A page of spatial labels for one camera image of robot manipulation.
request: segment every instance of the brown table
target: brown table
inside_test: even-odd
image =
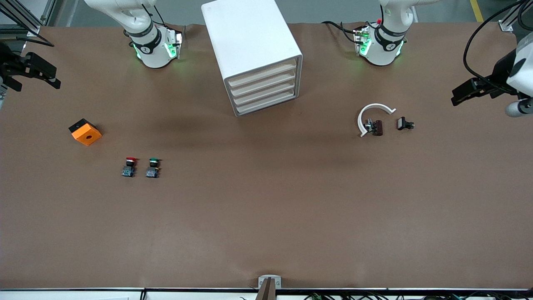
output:
[[[513,97],[459,107],[477,23],[414,24],[375,67],[326,25],[290,25],[301,96],[235,117],[203,26],[183,60],[144,67],[121,28],[44,28],[28,45],[58,68],[54,90],[22,78],[0,111],[0,287],[529,288],[533,118]],[[490,24],[472,66],[489,74],[514,36]],[[359,137],[366,104],[398,111]],[[416,129],[397,131],[405,116]],[[68,127],[103,137],[90,147]],[[120,175],[139,157],[136,178]],[[161,177],[143,173],[148,158]]]

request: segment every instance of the white curved handle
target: white curved handle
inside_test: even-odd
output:
[[[359,117],[357,117],[357,126],[359,126],[359,130],[361,131],[361,137],[365,136],[365,134],[368,133],[368,131],[365,128],[365,125],[363,125],[362,117],[363,117],[363,113],[365,112],[365,110],[367,110],[369,108],[380,108],[380,109],[386,111],[389,115],[396,111],[396,108],[390,109],[387,105],[379,104],[379,103],[372,103],[372,104],[369,104],[369,105],[363,107],[363,109],[359,113]]]

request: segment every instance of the white drawer unit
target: white drawer unit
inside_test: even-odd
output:
[[[274,0],[201,6],[235,115],[298,97],[302,52]]]

